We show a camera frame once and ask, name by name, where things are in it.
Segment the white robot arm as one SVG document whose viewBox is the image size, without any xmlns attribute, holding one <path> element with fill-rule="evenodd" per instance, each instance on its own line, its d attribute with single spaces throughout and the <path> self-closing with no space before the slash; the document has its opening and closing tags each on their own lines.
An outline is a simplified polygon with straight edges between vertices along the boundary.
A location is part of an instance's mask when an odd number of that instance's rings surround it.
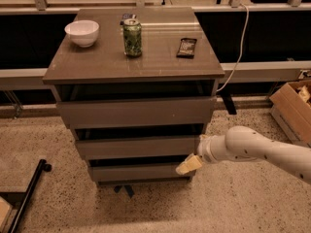
<svg viewBox="0 0 311 233">
<path fill-rule="evenodd" d="M 185 175 L 204 163 L 264 160 L 300 180 L 311 183 L 311 149 L 278 142 L 245 126 L 231 127 L 224 135 L 201 135 L 196 153 L 191 153 L 176 168 Z"/>
</svg>

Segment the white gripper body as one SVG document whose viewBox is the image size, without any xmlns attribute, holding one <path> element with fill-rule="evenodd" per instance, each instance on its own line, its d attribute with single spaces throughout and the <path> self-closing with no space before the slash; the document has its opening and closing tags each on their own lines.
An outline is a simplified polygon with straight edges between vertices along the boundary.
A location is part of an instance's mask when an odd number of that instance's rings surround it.
<svg viewBox="0 0 311 233">
<path fill-rule="evenodd" d="M 199 144 L 197 147 L 197 155 L 206 163 L 217 163 L 218 160 L 215 158 L 211 151 L 211 143 L 213 136 L 201 135 L 199 137 Z"/>
</svg>

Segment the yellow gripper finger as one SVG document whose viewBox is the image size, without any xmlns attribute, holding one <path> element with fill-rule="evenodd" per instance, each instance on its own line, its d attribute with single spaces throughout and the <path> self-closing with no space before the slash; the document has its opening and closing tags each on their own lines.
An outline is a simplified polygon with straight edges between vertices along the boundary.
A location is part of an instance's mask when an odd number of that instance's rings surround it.
<svg viewBox="0 0 311 233">
<path fill-rule="evenodd" d="M 176 168 L 179 175 L 185 175 L 189 172 L 201 168 L 203 165 L 202 159 L 196 154 L 190 154 L 181 164 Z"/>
</svg>

